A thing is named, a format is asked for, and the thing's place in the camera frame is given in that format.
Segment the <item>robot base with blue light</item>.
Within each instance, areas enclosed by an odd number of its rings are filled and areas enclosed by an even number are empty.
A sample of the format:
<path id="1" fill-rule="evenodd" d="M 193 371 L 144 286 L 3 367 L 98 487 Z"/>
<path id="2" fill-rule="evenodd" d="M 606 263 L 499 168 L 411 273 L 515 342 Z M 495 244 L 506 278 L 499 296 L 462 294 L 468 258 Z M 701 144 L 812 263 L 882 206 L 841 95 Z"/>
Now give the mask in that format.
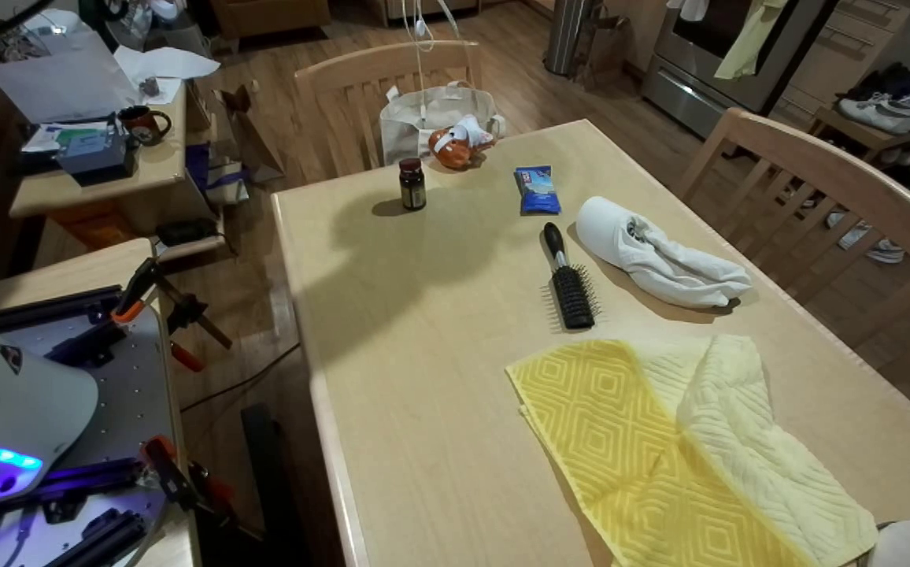
<path id="1" fill-rule="evenodd" d="M 151 439 L 176 439 L 168 338 L 156 313 L 98 355 L 89 313 L 0 330 L 0 567 L 195 567 Z"/>

